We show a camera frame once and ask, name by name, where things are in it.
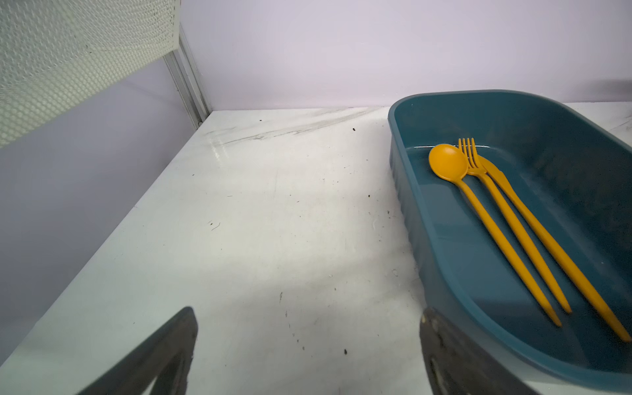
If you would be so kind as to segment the white perforated metal shelf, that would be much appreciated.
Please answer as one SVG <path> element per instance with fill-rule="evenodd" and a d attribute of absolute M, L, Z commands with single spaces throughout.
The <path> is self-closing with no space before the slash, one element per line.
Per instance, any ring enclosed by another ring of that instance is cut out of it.
<path fill-rule="evenodd" d="M 179 1 L 3 1 L 1 144 L 179 46 Z"/>

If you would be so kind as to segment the yellow plastic spoon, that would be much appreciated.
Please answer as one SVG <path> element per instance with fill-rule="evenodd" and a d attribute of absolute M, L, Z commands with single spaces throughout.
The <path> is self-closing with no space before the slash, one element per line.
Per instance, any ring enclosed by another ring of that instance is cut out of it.
<path fill-rule="evenodd" d="M 520 259 L 514 247 L 507 240 L 498 225 L 491 218 L 485 207 L 481 204 L 472 189 L 463 181 L 468 171 L 468 160 L 458 148 L 449 144 L 439 144 L 431 149 L 429 154 L 429 163 L 433 172 L 446 181 L 456 185 L 467 197 L 472 208 L 477 213 L 488 233 L 491 235 L 500 251 L 505 255 L 510 265 L 516 271 L 523 284 L 528 288 L 535 300 L 540 304 L 549 319 L 557 326 L 561 327 L 562 323 L 557 316 L 551 303 L 536 280 L 528 271 L 527 267 Z"/>

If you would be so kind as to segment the aluminium frame profile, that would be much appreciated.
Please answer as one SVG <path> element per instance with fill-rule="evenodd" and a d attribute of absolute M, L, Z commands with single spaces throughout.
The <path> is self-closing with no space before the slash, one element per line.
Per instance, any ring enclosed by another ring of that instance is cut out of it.
<path fill-rule="evenodd" d="M 163 57 L 194 128 L 198 129 L 212 113 L 193 51 L 183 26 L 179 28 L 179 46 Z"/>

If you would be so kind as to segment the yellow plastic fork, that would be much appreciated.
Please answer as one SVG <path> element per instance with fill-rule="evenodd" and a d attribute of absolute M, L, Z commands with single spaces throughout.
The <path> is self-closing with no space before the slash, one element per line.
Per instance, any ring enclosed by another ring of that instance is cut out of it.
<path fill-rule="evenodd" d="M 571 314 L 572 309 L 569 305 L 569 302 L 567 301 L 565 294 L 561 290 L 561 287 L 556 281 L 556 278 L 552 274 L 550 268 L 547 266 L 545 259 L 543 258 L 543 256 L 541 256 L 541 253 L 539 252 L 535 243 L 529 236 L 528 232 L 525 230 L 523 224 L 515 215 L 513 209 L 506 201 L 504 195 L 497 188 L 492 178 L 487 174 L 487 170 L 484 169 L 482 161 L 475 158 L 477 150 L 474 145 L 474 141 L 470 138 L 459 138 L 458 145 L 459 149 L 467 156 L 468 159 L 467 173 L 469 175 L 476 176 L 478 179 L 480 179 L 482 184 L 485 184 L 506 222 L 517 237 L 518 242 L 528 255 L 528 258 L 530 258 L 530 260 L 532 261 L 536 270 L 538 270 L 540 276 L 548 286 L 549 290 L 556 298 L 556 300 L 560 303 L 562 309 L 564 309 L 567 314 Z"/>

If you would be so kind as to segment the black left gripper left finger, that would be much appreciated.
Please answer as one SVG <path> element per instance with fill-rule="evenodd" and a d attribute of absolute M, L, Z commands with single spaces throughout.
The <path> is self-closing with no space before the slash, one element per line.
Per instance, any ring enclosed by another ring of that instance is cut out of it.
<path fill-rule="evenodd" d="M 81 394 L 185 394 L 194 358 L 198 322 L 181 309 Z"/>

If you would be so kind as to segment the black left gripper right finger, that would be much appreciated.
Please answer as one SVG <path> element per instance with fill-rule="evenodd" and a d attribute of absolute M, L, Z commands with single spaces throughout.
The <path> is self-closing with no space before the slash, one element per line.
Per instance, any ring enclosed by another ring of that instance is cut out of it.
<path fill-rule="evenodd" d="M 534 394 L 441 312 L 423 311 L 420 340 L 434 394 Z"/>

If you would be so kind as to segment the yellow plastic knife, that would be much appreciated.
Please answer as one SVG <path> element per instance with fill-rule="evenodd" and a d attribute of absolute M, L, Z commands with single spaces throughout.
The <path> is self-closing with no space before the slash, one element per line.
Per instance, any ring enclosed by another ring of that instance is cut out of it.
<path fill-rule="evenodd" d="M 596 309 L 597 313 L 605 320 L 605 322 L 623 342 L 631 342 L 631 336 L 625 329 L 624 325 L 619 319 L 617 319 L 617 316 L 613 313 L 612 309 L 606 301 L 604 301 L 602 296 L 597 292 L 595 287 L 586 278 L 578 266 L 573 262 L 571 257 L 566 253 L 566 251 L 564 251 L 548 230 L 522 202 L 518 194 L 516 194 L 512 188 L 512 185 L 505 174 L 483 156 L 479 155 L 478 160 L 485 167 L 487 173 L 492 177 L 492 179 L 498 184 L 498 186 L 500 186 L 512 204 L 518 209 L 522 217 L 526 220 L 526 222 L 528 222 L 528 225 L 537 235 L 538 239 L 544 244 L 551 256 L 557 261 L 562 270 L 566 273 L 569 279 L 571 279 L 572 283 L 574 283 L 591 306 Z"/>

